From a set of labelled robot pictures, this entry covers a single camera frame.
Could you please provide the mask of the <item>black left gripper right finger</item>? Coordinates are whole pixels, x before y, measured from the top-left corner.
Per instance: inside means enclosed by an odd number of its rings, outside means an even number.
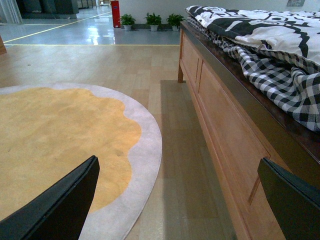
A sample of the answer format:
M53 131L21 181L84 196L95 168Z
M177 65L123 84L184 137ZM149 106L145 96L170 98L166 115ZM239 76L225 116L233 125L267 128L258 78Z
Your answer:
M258 175L267 202L287 240L320 238L320 190L262 158Z

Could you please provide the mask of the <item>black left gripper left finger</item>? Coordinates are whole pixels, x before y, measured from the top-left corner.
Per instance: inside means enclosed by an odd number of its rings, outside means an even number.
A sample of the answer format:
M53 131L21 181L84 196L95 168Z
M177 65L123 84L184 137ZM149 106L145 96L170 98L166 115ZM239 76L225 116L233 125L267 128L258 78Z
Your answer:
M77 240L93 202L100 172L91 156L0 222L2 240Z

